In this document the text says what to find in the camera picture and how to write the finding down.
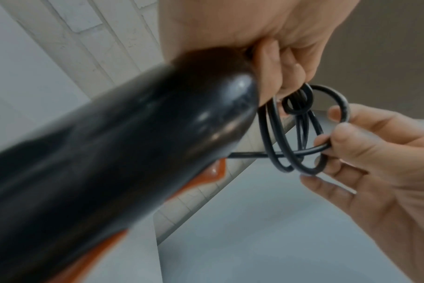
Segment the brown wall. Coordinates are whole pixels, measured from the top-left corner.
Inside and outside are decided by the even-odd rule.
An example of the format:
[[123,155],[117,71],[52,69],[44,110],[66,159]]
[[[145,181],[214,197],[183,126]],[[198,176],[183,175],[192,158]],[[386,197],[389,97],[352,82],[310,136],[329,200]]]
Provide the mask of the brown wall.
[[[353,103],[424,118],[424,0],[361,0],[328,43],[313,83]],[[316,95],[316,109],[331,104]]]

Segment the black cable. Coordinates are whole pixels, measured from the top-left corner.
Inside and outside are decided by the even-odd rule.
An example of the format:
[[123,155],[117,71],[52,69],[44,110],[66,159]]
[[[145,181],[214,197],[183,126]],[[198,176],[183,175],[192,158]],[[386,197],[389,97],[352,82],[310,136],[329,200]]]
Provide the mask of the black cable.
[[[350,108],[347,99],[329,87],[321,85],[309,85],[304,84],[297,92],[290,96],[287,96],[282,100],[282,107],[287,114],[293,115],[296,122],[297,131],[297,145],[298,150],[293,151],[288,144],[287,138],[282,132],[282,122],[280,121],[279,112],[277,109],[277,103],[275,98],[263,105],[258,110],[259,115],[259,126],[260,133],[265,146],[266,152],[234,152],[229,155],[228,158],[241,159],[241,158],[269,158],[274,166],[282,172],[288,173],[293,170],[298,170],[305,175],[316,175],[322,172],[327,164],[327,156],[322,152],[331,147],[330,141],[315,146],[312,148],[307,147],[308,132],[310,128],[310,122],[316,132],[316,135],[323,134],[322,127],[319,124],[311,107],[314,101],[313,91],[318,90],[333,98],[341,109],[341,120],[340,123],[348,122],[350,119]],[[268,121],[271,122],[274,137],[280,147],[281,152],[275,152],[268,131]],[[304,156],[320,153],[321,158],[318,165],[315,168],[309,168],[302,164]],[[280,163],[279,158],[287,158],[290,162],[289,166],[284,166]]]

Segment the human hand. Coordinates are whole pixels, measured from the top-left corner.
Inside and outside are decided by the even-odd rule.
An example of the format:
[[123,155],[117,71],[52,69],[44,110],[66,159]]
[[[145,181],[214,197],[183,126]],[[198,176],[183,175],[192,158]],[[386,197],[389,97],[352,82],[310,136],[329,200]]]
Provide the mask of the human hand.
[[263,105],[278,92],[279,98],[289,95],[313,78],[334,29],[358,1],[160,0],[161,48],[170,61],[198,49],[248,48],[262,38],[278,40],[281,62],[270,64],[260,57],[269,44],[254,55]]
[[[351,124],[336,126],[324,173],[302,183],[347,213],[414,282],[424,282],[424,129],[391,111],[351,104]],[[339,121],[332,107],[328,116]],[[367,130],[377,137],[368,135]],[[327,141],[320,135],[315,144]]]

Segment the bundled black cord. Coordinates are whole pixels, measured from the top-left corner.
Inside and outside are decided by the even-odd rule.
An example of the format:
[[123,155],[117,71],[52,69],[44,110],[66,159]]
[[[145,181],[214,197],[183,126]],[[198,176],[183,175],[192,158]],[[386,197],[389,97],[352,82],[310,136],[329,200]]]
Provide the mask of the bundled black cord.
[[[306,148],[308,132],[310,130],[310,122],[316,132],[316,135],[323,134],[322,127],[319,124],[318,119],[316,118],[313,111],[311,111],[311,107],[314,101],[313,90],[321,91],[336,101],[341,109],[340,123],[349,121],[349,103],[342,94],[329,87],[320,85],[310,86],[306,83],[298,91],[282,100],[283,109],[287,114],[293,115],[296,122],[298,150],[293,151],[291,149],[287,138],[282,132],[282,122],[279,117],[277,103],[275,98],[273,98],[258,110],[260,133],[266,152],[234,152],[231,153],[228,158],[269,158],[277,169],[285,173],[298,170],[300,173],[305,175],[316,175],[322,172],[328,160],[327,156],[322,153],[319,163],[315,168],[309,168],[302,164],[304,156],[320,153],[331,147],[330,141],[327,141],[322,145]],[[267,112],[271,122],[271,127],[273,129],[274,137],[277,140],[281,152],[275,152],[271,143],[268,131]],[[290,162],[290,165],[284,166],[282,163],[280,163],[279,158],[286,158]]]

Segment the hand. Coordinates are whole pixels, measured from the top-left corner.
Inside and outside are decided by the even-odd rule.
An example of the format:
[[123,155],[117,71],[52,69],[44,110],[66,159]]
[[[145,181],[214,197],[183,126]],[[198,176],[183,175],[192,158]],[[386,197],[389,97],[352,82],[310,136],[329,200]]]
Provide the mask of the hand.
[[313,78],[328,39],[358,1],[160,0],[161,48],[170,61],[198,49],[247,48],[262,38],[278,40],[281,62],[260,57],[269,53],[263,50],[272,39],[259,44],[259,57],[257,53],[254,57],[262,105],[279,90],[280,95],[289,95]]
[[[313,192],[347,213],[414,282],[424,282],[424,129],[398,113],[351,105],[351,125],[337,125],[324,173],[301,177]],[[338,107],[329,110],[339,121]],[[368,135],[361,129],[377,135]],[[322,144],[328,135],[318,136]]]

